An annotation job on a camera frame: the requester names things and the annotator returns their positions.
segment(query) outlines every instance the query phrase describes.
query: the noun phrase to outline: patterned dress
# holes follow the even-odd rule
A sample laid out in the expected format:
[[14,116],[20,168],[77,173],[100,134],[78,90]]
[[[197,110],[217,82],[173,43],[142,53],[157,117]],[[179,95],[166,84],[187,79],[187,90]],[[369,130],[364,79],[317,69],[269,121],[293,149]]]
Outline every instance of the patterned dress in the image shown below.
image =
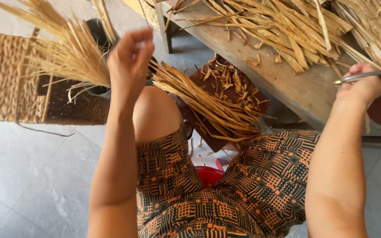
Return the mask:
[[255,140],[205,189],[185,130],[138,145],[139,237],[284,237],[305,221],[305,187],[316,131]]

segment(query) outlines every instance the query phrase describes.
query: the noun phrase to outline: dried straw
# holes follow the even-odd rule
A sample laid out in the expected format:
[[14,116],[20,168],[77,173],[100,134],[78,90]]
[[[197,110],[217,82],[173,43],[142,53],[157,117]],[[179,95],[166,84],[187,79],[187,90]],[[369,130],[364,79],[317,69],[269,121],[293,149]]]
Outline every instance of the dried straw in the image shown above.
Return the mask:
[[334,0],[333,10],[353,25],[352,35],[381,68],[381,1]]
[[[251,113],[250,110],[242,108],[241,105],[209,95],[181,71],[164,62],[161,62],[161,66],[153,61],[152,63],[156,67],[151,67],[157,71],[153,75],[154,85],[181,97],[190,106],[199,124],[210,136],[236,142],[250,139],[261,133],[261,130],[255,126],[260,123],[256,113]],[[221,133],[221,136],[213,135],[196,112],[204,116]]]
[[[79,21],[74,14],[73,19],[65,19],[45,0],[25,0],[21,3],[27,10],[1,2],[0,8],[46,30],[56,38],[56,41],[36,39],[33,47],[40,53],[40,57],[30,58],[30,62],[40,64],[41,70],[35,74],[50,74],[65,78],[63,80],[82,81],[71,89],[82,86],[110,87],[108,65],[85,21]],[[115,32],[103,0],[99,0],[96,7],[102,17],[107,37],[113,44]]]
[[[352,26],[332,12],[322,8],[318,0],[203,0],[224,22],[216,17],[186,19],[226,27],[239,27],[261,42],[272,46],[297,73],[309,65],[329,65],[325,57],[337,60],[342,47],[360,62],[376,65],[346,44],[341,36]],[[183,3],[179,0],[176,9]]]

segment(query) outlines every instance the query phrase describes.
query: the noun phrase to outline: woven basket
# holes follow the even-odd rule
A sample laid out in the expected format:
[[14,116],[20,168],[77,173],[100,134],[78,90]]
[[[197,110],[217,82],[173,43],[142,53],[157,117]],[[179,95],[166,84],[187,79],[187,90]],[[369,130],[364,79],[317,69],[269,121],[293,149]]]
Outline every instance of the woven basket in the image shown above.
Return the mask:
[[0,34],[0,121],[48,123],[61,125],[103,125],[109,102],[83,93],[76,103],[68,103],[66,89],[77,81],[69,80],[49,86],[56,77],[29,76],[36,65],[25,60],[37,56],[31,39]]
[[129,7],[131,7],[135,12],[148,20],[148,22],[156,29],[160,30],[160,25],[158,24],[158,18],[154,6],[149,4],[146,0],[123,0]]

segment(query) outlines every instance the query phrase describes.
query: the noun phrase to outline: red bucket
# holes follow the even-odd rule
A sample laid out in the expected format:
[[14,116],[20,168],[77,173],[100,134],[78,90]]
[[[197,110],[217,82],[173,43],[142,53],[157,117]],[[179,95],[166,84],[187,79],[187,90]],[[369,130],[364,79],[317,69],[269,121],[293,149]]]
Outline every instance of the red bucket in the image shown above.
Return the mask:
[[219,181],[224,175],[224,171],[207,166],[195,166],[195,168],[198,171],[205,188],[211,187],[211,185],[216,181]]

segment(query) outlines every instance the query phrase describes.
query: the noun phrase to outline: knee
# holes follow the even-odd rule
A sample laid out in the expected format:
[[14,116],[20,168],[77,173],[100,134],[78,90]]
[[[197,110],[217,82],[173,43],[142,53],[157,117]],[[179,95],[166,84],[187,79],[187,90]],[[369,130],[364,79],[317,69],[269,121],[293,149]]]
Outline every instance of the knee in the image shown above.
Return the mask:
[[136,141],[151,141],[169,135],[180,127],[182,116],[172,98],[156,87],[146,86],[133,111]]

